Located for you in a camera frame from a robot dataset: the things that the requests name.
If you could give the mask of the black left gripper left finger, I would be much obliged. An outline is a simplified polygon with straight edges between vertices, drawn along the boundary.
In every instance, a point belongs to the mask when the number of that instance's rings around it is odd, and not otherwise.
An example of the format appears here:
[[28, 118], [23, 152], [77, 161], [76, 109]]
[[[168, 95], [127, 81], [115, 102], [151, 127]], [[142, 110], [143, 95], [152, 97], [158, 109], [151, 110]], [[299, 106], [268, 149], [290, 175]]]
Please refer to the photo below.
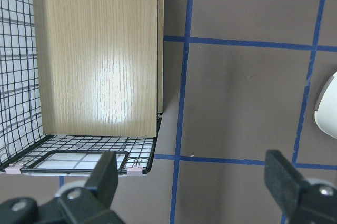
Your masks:
[[1, 203], [1, 223], [124, 223], [111, 210], [117, 186], [117, 155], [106, 151], [82, 186], [66, 188], [41, 206], [31, 197]]

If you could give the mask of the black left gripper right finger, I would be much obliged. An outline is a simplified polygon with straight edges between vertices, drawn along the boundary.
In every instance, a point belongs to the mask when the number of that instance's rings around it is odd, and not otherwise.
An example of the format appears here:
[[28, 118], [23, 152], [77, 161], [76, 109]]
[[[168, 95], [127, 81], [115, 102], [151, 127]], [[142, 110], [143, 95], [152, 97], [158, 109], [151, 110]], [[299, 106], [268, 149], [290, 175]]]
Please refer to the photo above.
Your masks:
[[336, 186], [305, 178], [279, 150], [266, 151], [264, 183], [288, 223], [336, 223]]

